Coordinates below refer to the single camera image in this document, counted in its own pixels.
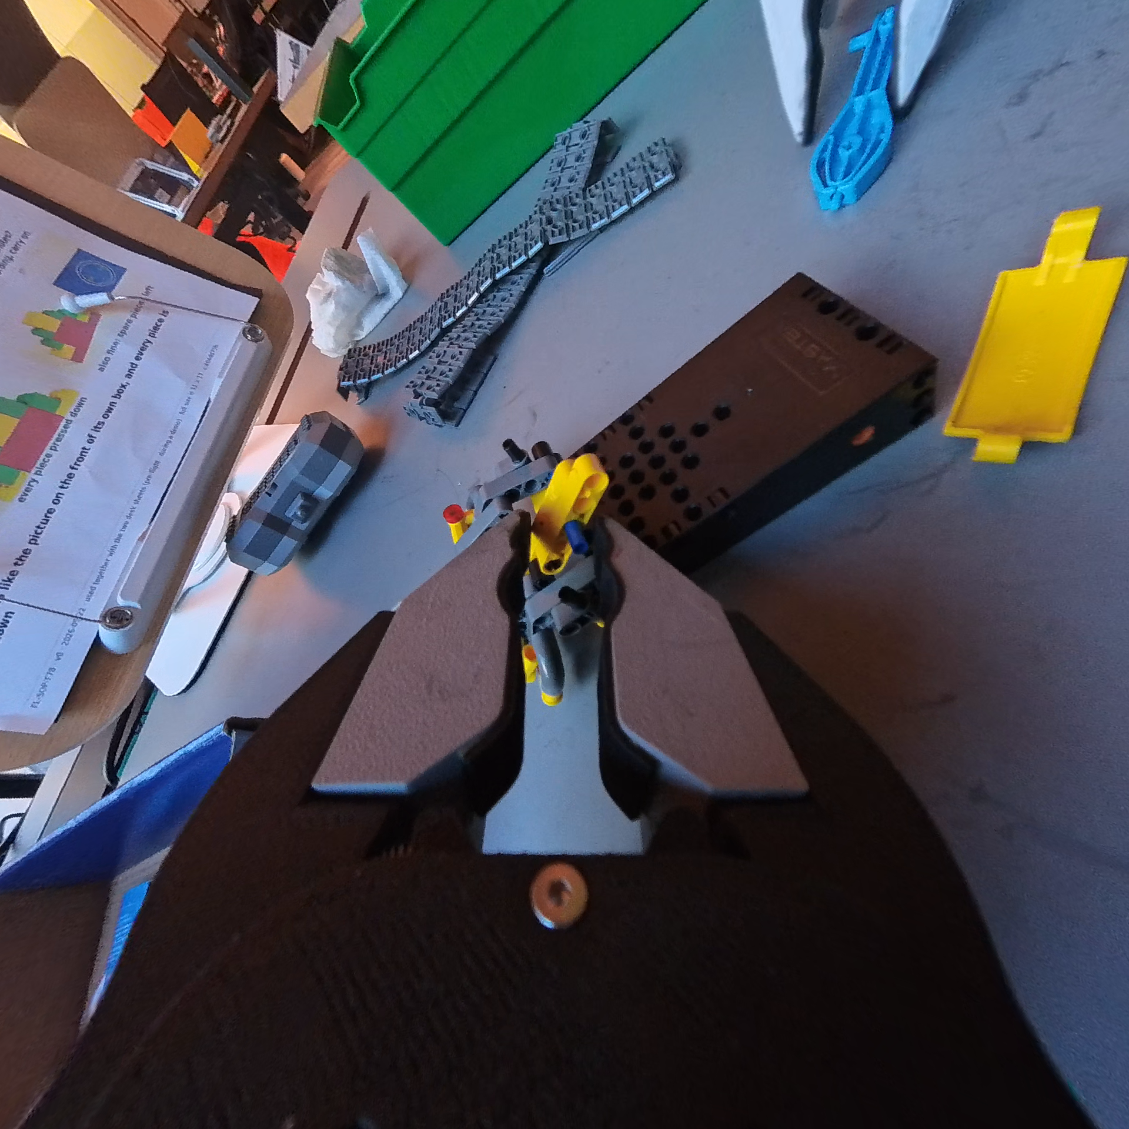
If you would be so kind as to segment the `grey desk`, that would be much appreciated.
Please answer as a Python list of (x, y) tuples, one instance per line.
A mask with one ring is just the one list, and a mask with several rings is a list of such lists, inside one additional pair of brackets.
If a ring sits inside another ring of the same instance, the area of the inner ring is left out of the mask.
[(506, 424), (586, 440), (794, 271), (939, 358), (937, 419), (697, 574), (798, 660), (924, 799), (1023, 1007), (1103, 1127), (1127, 1125), (1127, 293), (1076, 436), (1014, 465), (941, 434), (1000, 269), (1099, 204), (1127, 252), (1127, 3), (966, 1), (862, 202), (821, 213), (753, 1), (707, 1), (608, 114), (683, 180), (531, 300), (456, 431), (361, 414), (387, 451), (311, 561), (252, 581), (141, 748), (276, 704), (448, 556), (434, 506)]

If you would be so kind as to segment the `yellow scoop piece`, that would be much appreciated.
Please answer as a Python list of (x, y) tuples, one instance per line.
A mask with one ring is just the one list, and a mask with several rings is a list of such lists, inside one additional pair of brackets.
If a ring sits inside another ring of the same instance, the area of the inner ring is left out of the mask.
[(995, 276), (943, 433), (972, 460), (1012, 463), (1023, 443), (1064, 443), (1127, 267), (1087, 259), (1099, 206), (1062, 211), (1035, 266)]

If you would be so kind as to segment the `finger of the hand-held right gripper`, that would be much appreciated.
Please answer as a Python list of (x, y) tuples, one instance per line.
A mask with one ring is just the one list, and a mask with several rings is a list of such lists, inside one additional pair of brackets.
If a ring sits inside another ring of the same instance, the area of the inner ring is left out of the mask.
[(825, 1), (760, 1), (772, 69), (789, 131), (811, 143), (823, 52), (820, 22)]
[(903, 114), (912, 105), (924, 69), (946, 30), (956, 1), (896, 1), (890, 105)]

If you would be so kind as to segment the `yellow plastic container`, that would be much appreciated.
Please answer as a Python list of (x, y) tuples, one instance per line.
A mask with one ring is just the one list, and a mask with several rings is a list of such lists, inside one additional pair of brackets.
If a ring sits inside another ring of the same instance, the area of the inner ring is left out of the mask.
[(173, 124), (170, 143), (189, 165), (192, 175), (197, 175), (202, 170), (213, 148), (207, 126), (190, 109), (185, 109)]

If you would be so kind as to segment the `printed instruction sheet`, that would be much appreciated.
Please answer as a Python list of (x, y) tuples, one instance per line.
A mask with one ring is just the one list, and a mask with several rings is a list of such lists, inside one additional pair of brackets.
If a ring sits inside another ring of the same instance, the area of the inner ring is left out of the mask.
[(1, 728), (63, 709), (257, 295), (1, 189)]

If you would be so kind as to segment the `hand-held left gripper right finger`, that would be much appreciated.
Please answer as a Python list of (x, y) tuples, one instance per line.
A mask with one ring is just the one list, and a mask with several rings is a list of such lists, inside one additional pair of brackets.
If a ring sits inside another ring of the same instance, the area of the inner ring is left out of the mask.
[(808, 793), (721, 605), (613, 520), (600, 525), (600, 777), (627, 816), (663, 789), (707, 799)]

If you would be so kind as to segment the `brown rounded panel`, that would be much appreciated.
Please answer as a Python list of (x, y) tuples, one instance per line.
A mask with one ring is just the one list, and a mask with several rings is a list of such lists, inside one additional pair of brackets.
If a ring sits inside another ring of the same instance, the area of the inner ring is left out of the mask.
[(161, 155), (100, 80), (69, 56), (61, 56), (20, 105), (1, 92), (1, 116), (35, 151), (112, 189), (136, 158), (155, 162)]

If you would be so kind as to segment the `brown background table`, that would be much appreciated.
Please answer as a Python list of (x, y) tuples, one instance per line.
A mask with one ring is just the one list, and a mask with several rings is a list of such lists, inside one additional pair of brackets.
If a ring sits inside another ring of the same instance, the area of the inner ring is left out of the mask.
[(243, 151), (252, 126), (259, 121), (262, 110), (274, 95), (276, 76), (274, 69), (267, 68), (255, 81), (252, 97), (245, 105), (240, 105), (238, 114), (233, 117), (231, 129), (225, 139), (214, 146), (202, 162), (199, 182), (189, 192), (178, 221), (196, 228), (211, 208), (223, 177), (233, 167), (238, 155)]

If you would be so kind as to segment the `clear display case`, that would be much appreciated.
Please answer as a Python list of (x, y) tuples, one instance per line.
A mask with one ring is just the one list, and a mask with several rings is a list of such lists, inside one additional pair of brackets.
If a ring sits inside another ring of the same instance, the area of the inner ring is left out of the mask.
[(190, 172), (146, 158), (134, 158), (119, 177), (117, 189), (177, 221), (185, 218), (201, 180)]

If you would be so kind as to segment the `white stand base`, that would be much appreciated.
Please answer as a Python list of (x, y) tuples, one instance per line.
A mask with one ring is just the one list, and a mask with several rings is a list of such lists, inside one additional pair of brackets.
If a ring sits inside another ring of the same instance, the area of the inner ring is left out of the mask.
[(296, 424), (288, 422), (248, 431), (146, 668), (148, 680), (167, 697), (194, 682), (248, 581), (247, 567), (228, 557), (228, 525), (294, 429)]

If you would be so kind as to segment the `black perforated brick model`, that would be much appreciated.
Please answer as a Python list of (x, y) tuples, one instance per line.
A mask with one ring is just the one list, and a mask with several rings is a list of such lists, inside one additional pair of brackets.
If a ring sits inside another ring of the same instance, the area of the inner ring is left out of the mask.
[(530, 511), (521, 661), (557, 704), (562, 641), (601, 619), (596, 520), (692, 574), (927, 421), (936, 373), (924, 346), (798, 272), (572, 457), (506, 440), (496, 477), (443, 516), (468, 545)]

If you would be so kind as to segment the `blue brick separator tool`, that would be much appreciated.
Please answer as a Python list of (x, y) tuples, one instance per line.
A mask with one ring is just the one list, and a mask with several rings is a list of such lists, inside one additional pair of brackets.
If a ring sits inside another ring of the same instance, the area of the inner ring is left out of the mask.
[(890, 160), (893, 39), (895, 5), (890, 5), (847, 44), (847, 51), (862, 52), (850, 93), (809, 162), (811, 187), (823, 211), (857, 202)]

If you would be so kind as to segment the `dark blue cardboard box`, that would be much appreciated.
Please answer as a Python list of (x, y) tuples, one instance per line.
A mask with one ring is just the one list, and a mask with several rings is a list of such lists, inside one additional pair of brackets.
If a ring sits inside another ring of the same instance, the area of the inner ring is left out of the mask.
[(192, 810), (257, 719), (163, 757), (1, 868), (1, 1125), (45, 1093)]

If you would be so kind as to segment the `green storage bin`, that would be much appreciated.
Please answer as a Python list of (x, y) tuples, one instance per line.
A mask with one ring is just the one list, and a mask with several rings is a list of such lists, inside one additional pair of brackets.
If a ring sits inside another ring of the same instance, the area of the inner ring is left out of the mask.
[(363, 1), (315, 122), (448, 245), (699, 1)]

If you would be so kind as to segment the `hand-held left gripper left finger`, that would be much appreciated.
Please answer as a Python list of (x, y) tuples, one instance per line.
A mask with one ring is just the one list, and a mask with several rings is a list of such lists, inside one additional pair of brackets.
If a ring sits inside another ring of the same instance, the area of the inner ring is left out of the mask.
[(395, 610), (311, 787), (404, 796), (453, 789), (485, 815), (521, 764), (525, 680), (514, 602), (528, 515), (482, 532)]

